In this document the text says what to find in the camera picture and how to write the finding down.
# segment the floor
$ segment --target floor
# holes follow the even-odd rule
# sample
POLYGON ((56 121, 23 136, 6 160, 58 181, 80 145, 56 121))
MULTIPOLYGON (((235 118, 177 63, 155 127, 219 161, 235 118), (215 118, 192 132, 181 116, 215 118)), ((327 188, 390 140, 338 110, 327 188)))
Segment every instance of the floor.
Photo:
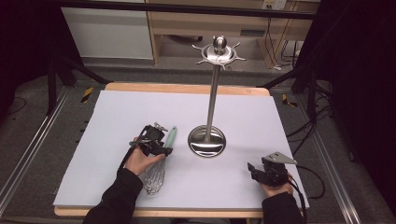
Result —
MULTIPOLYGON (((280 70, 267 67, 262 61, 254 39, 228 40, 230 45, 238 42, 236 48, 238 56, 247 61, 238 61, 226 66, 221 72, 220 84, 256 86, 266 83, 275 77, 288 72, 290 64, 283 62, 280 70)), ((158 64, 141 63, 136 61, 93 60, 84 59, 87 66, 98 75, 117 81, 164 82, 164 83, 195 83, 209 84, 211 81, 212 65, 208 63, 195 64, 201 61, 200 52, 192 48, 192 44, 203 47, 211 43, 210 36, 204 36, 202 42, 192 37, 167 36, 164 39, 161 58, 158 64)), ((292 45, 287 47, 285 55, 290 55, 292 45)), ((68 97, 56 121, 51 123, 50 132, 43 142, 34 142, 38 150, 33 153, 29 166, 17 179, 19 187, 14 189, 11 198, 4 200, 4 189, 1 191, 0 222, 17 220, 20 223, 80 223, 79 218, 59 218, 53 214, 52 202, 56 194, 56 187, 62 180, 62 174, 73 157, 78 139, 83 135, 82 130, 87 125, 94 108, 95 99, 104 87, 81 74, 76 74, 78 83, 74 88, 67 89, 68 97), (88 86, 94 87, 87 104, 79 102, 81 95, 88 86)), ((287 80, 270 90, 276 101, 276 107, 281 117, 285 133, 292 133, 306 122, 304 107, 306 95, 294 95, 290 91, 293 80, 287 80), (285 104, 283 96, 287 96, 291 104, 285 104)), ((44 77, 22 84, 17 92, 14 105, 10 111, 15 111, 0 122, 0 154, 2 155, 0 168, 0 186, 9 183, 14 167, 35 136, 39 125, 45 118, 47 110, 46 79, 44 77)), ((364 167, 349 160, 349 151, 344 138, 339 132, 336 120, 332 118, 332 111, 326 108, 328 102, 325 97, 318 95, 317 111, 323 109, 317 122, 315 133, 310 135, 295 155, 295 159, 304 167, 314 170, 324 182, 326 191, 323 197, 315 199, 321 193, 322 185, 313 173, 301 169, 303 180, 309 199, 309 223, 396 223, 395 217, 388 210, 384 200, 375 188, 364 167), (335 173, 329 172, 328 166, 335 167, 335 173), (345 214, 345 205, 352 205, 356 217, 345 214)), ((308 130, 294 135, 290 140, 291 150, 295 150, 308 133, 308 130)))

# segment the black sleeve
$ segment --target black sleeve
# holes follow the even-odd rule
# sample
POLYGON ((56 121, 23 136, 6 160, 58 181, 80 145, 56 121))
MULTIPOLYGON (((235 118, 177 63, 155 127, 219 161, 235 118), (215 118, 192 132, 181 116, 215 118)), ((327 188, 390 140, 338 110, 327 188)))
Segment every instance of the black sleeve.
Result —
POLYGON ((266 224, 300 224, 303 217, 293 195, 287 192, 262 201, 263 219, 266 224))
POLYGON ((142 188, 139 177, 124 168, 113 185, 105 191, 102 201, 85 216, 83 224, 129 224, 142 188))

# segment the gray carpet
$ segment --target gray carpet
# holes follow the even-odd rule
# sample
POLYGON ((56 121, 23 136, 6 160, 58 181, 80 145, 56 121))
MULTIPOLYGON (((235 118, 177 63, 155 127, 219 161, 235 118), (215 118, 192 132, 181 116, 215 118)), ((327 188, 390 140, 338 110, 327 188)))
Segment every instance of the gray carpet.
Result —
MULTIPOLYGON (((94 67, 92 71, 102 77, 117 81, 162 82, 162 83, 193 83, 209 84, 211 73, 203 71, 180 71, 162 69, 110 69, 94 67)), ((63 174, 83 135, 82 130, 89 121, 99 91, 104 88, 85 77, 78 76, 78 83, 70 91, 64 108, 52 126, 46 140, 42 144, 35 160, 32 162, 20 186, 15 192, 3 217, 43 217, 64 219, 53 213, 53 189, 59 187, 63 174), (88 103, 80 102, 87 87, 94 87, 88 103)), ((221 74, 221 85, 256 86, 272 79, 271 75, 259 73, 224 72, 221 74)), ((305 124, 301 106, 292 107, 282 104, 282 93, 287 93, 292 100, 287 87, 271 90, 276 99, 276 106, 281 117, 285 133, 291 133, 305 124)), ((1 178, 3 186, 13 167, 17 164, 22 152, 44 118, 47 106, 46 79, 44 77, 27 83, 18 91, 27 101, 27 106, 20 112, 4 118, 0 123, 0 158, 1 178)), ((327 105, 325 99, 319 100, 319 108, 327 105)), ((318 131, 329 149, 332 160, 342 177, 348 193, 359 213, 362 223, 396 223, 395 217, 388 210, 384 200, 375 188, 370 176, 359 163, 350 162, 348 149, 340 134, 334 119, 325 116, 318 121, 318 131)), ((290 140, 298 140, 304 133, 293 136, 290 140)), ((291 150, 299 142, 290 142, 291 150)), ((300 165, 318 173, 326 184, 326 193, 320 199, 309 199, 308 221, 310 223, 345 223, 342 211, 336 201, 329 180, 318 158, 316 146, 311 138, 303 144, 295 159, 300 165)), ((321 192, 318 179, 307 172, 299 170, 304 188, 311 196, 321 192)))

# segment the person's left hand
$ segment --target person's left hand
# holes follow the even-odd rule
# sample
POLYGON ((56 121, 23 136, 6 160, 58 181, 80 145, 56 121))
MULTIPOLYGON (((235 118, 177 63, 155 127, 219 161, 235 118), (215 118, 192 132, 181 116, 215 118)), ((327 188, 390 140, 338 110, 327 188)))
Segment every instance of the person's left hand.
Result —
POLYGON ((125 168, 130 170, 135 175, 141 175, 153 163, 162 160, 165 154, 160 154, 155 157, 146 156, 140 147, 136 147, 131 156, 125 162, 125 168))

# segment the table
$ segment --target table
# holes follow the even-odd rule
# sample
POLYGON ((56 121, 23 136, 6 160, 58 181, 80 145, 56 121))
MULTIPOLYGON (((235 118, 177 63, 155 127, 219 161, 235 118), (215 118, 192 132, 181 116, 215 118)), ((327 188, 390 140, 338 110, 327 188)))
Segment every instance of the table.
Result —
MULTIPOLYGON (((149 91, 172 93, 210 93, 209 86, 177 85, 177 84, 149 84, 149 83, 110 83, 106 91, 149 91)), ((266 89, 219 86, 218 94, 231 95, 260 95, 269 96, 266 89)), ((58 216, 85 216, 89 207, 56 206, 58 216)), ((262 217, 261 209, 243 209, 241 211, 227 209, 139 209, 134 210, 135 217, 262 217)))

